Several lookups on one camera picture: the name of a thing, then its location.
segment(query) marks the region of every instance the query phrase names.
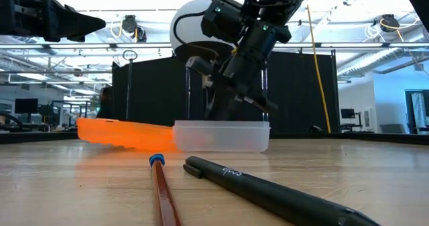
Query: person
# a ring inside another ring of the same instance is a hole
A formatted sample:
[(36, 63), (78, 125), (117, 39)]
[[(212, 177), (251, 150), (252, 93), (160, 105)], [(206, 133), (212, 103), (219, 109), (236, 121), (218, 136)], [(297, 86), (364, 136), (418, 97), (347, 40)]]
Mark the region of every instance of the person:
[(104, 87), (100, 93), (100, 110), (97, 119), (113, 119), (113, 88)]

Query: ceiling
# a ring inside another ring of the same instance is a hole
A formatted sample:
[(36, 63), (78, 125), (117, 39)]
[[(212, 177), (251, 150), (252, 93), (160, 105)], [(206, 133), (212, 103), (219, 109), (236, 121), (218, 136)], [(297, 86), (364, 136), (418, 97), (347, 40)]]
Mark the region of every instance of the ceiling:
[[(122, 44), (133, 42), (122, 34), (117, 38), (121, 20), (125, 15), (136, 15), (138, 24), (146, 31), (148, 43), (169, 43), (170, 22), (185, 3), (191, 0), (58, 0), (77, 11), (99, 17), (107, 22), (107, 27), (86, 37), (89, 44)], [(396, 32), (385, 33), (371, 27), (375, 19), (383, 14), (394, 14), (404, 27), (406, 34), (421, 28), (421, 22), (408, 0), (307, 0), (288, 22), (292, 33), (291, 42), (311, 42), (307, 12), (310, 7), (312, 27), (316, 42), (383, 42), (397, 41)], [(39, 44), (42, 38), (18, 38), (0, 36), (4, 44)], [(62, 40), (60, 43), (71, 43)], [(124, 65), (122, 51), (114, 49), (10, 49), (0, 50), (0, 68), (3, 70), (74, 70), (84, 71), (110, 70), (112, 61)], [(172, 55), (171, 48), (145, 48), (138, 50), (138, 60), (152, 60)], [(337, 64), (340, 66), (350, 59), (361, 56), (360, 51), (337, 52)], [(111, 74), (46, 74), (47, 80), (57, 81), (98, 81), (111, 82)], [(0, 79), (13, 80), (20, 75), (3, 76)], [(103, 86), (90, 85), (88, 89)]]

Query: black marker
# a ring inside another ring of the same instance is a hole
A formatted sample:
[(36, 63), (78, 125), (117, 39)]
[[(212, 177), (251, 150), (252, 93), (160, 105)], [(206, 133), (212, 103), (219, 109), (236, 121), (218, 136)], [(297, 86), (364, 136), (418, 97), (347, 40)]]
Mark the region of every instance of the black marker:
[(285, 186), (191, 156), (183, 168), (301, 226), (380, 226), (364, 214)]

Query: orange plastic object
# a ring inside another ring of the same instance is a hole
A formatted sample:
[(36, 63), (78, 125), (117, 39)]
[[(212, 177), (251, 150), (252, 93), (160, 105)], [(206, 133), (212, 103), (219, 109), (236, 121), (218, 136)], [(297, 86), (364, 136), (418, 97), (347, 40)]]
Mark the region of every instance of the orange plastic object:
[(79, 118), (77, 124), (79, 138), (87, 142), (147, 152), (177, 151), (171, 127), (87, 118)]

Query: desk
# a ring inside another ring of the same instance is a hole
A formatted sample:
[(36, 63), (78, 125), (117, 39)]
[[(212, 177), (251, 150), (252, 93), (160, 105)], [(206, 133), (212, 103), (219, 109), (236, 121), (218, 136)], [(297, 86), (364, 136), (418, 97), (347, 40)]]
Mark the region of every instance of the desk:
[[(184, 225), (289, 225), (186, 174), (164, 154)], [(264, 154), (192, 153), (360, 210), (382, 225), (429, 221), (429, 147), (272, 140)], [(153, 225), (151, 154), (79, 140), (0, 145), (0, 225)]]

